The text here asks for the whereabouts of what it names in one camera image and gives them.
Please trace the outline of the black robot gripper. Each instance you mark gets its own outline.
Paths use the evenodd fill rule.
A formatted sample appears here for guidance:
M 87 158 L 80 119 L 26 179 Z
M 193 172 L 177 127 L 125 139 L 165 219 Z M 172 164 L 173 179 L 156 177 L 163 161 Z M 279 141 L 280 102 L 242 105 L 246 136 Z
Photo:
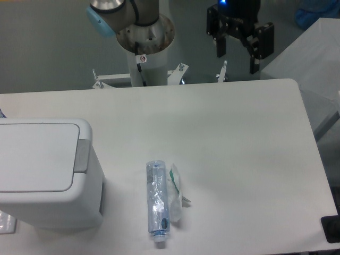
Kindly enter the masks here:
M 226 37 L 239 40 L 250 55 L 250 74 L 274 52 L 274 24 L 259 24 L 261 1 L 217 1 L 207 8 L 206 33 L 216 43 L 217 57 L 226 54 Z

